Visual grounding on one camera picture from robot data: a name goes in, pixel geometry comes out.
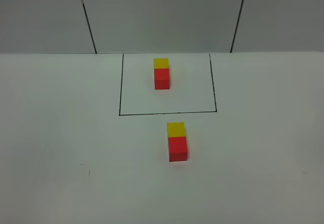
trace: red block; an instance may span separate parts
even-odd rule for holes
[[[169,137],[169,161],[187,161],[188,146],[186,137]]]
[[[155,89],[170,89],[169,69],[154,69]]]

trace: black line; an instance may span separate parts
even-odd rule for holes
[[[231,53],[233,53],[233,46],[234,46],[234,42],[235,42],[235,38],[236,38],[236,32],[237,32],[237,28],[238,28],[238,24],[239,24],[239,19],[241,17],[243,3],[244,3],[244,0],[242,0],[242,2],[241,2],[241,7],[240,7],[239,13],[238,13],[237,23],[236,23],[234,37],[233,37],[233,42],[232,42],[231,51],[230,51]]]
[[[215,87],[214,87],[214,77],[213,77],[213,69],[212,69],[212,59],[211,59],[211,54],[209,54],[209,63],[210,63],[210,65],[211,65],[211,75],[212,75],[213,92],[214,92],[215,112],[217,112],[216,96],[215,96]]]
[[[89,28],[91,40],[92,40],[92,45],[93,45],[93,48],[95,49],[95,53],[97,54],[97,49],[96,49],[95,41],[93,40],[92,31],[91,31],[91,27],[90,27],[90,23],[89,23],[89,19],[88,19],[88,15],[87,15],[87,11],[86,11],[86,7],[85,7],[84,0],[81,0],[81,2],[82,2],[82,6],[83,6],[83,11],[85,12],[85,16],[86,16],[86,20],[87,20],[87,24],[88,24],[88,28]]]
[[[157,115],[157,114],[195,114],[195,113],[216,113],[216,111],[176,112],[176,113],[151,113],[151,114],[120,114],[119,116]]]
[[[121,106],[122,106],[123,70],[124,70],[124,54],[123,54],[123,60],[121,62],[121,82],[120,82],[119,115],[120,115],[120,109],[121,109]]]

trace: square outline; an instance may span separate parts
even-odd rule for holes
[[[173,113],[148,113],[148,114],[120,114],[121,105],[122,105],[122,90],[123,90],[123,70],[124,70],[124,54],[123,61],[121,62],[121,81],[120,81],[120,98],[119,98],[119,116],[131,116],[131,115],[156,115],[156,114],[190,114],[190,113],[216,113],[216,97],[215,97],[215,87],[214,87],[214,78],[213,78],[213,70],[212,70],[212,59],[211,54],[209,54],[209,63],[211,66],[211,76],[212,76],[212,84],[213,84],[213,93],[214,93],[214,102],[215,102],[215,111],[193,111],[193,112],[173,112]]]

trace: stacked blocks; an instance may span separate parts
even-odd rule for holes
[[[187,161],[188,146],[184,122],[168,123],[169,161]]]
[[[170,70],[168,58],[154,59],[155,89],[170,89]]]

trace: yellow block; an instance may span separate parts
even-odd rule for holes
[[[168,58],[154,58],[154,69],[168,69],[169,59]]]
[[[168,123],[168,137],[185,137],[184,122]]]

